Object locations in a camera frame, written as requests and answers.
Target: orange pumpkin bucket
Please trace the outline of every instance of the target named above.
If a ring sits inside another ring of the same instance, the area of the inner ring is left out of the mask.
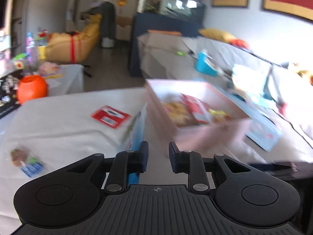
[[[28,100],[46,97],[48,86],[43,77],[39,75],[29,75],[21,79],[18,86],[17,98],[20,104]]]

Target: pink box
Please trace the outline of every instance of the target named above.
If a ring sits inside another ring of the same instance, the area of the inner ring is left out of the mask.
[[[205,152],[219,144],[228,145],[244,140],[251,119],[235,103],[206,82],[181,80],[147,80],[147,112],[158,135],[178,148]],[[162,103],[173,96],[186,94],[208,103],[213,110],[223,110],[232,118],[223,124],[197,125],[178,128],[174,125]]]

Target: person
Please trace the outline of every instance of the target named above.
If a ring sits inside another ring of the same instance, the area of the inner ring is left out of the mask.
[[[92,8],[88,13],[100,13],[102,15],[100,23],[100,46],[104,48],[114,47],[116,38],[116,14],[112,0],[103,0],[100,6]]]

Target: snack package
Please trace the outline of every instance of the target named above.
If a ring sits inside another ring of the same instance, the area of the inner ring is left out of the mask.
[[[199,124],[209,124],[213,122],[211,114],[207,111],[205,104],[201,100],[188,95],[182,96],[183,103],[188,107],[188,110]]]
[[[170,119],[177,127],[195,125],[195,120],[182,102],[167,102],[164,104],[164,107]]]
[[[30,178],[38,177],[43,172],[43,165],[38,159],[21,149],[12,150],[10,157],[13,165],[20,168]]]
[[[231,120],[231,117],[222,110],[215,111],[215,110],[209,109],[209,113],[211,114],[214,123],[222,123],[222,122]]]

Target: white tablecloth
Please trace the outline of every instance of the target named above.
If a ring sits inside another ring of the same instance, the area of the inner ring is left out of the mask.
[[[212,77],[195,70],[196,61],[191,56],[178,56],[162,49],[153,48],[140,66],[144,76],[168,80],[205,80],[211,85],[227,88],[229,80],[225,76]]]
[[[20,225],[13,196],[21,185],[29,181],[7,160],[10,150],[18,146],[31,149],[46,164],[48,171],[94,153],[113,157],[128,124],[113,130],[92,119],[90,114],[103,105],[109,105],[133,116],[145,102],[144,95],[143,88],[118,89],[36,99],[23,105],[0,145],[0,234],[9,235]],[[265,161],[305,159],[311,153],[305,153],[299,147],[306,143],[301,142],[300,136],[292,137],[297,139],[292,153],[284,148],[275,148],[268,153],[247,140],[256,151],[241,142],[230,149],[210,150],[203,156],[212,157],[214,153],[222,152],[248,163],[262,161],[262,158]],[[168,152],[168,142],[158,137],[149,118],[145,140],[149,143],[149,160],[147,171],[140,175],[140,183],[187,184],[186,174],[172,172],[169,159],[164,155]]]
[[[83,66],[70,64],[64,66],[64,75],[56,79],[47,79],[49,96],[60,96],[65,94],[81,93],[84,91]],[[7,131],[16,110],[0,119],[0,144]]]

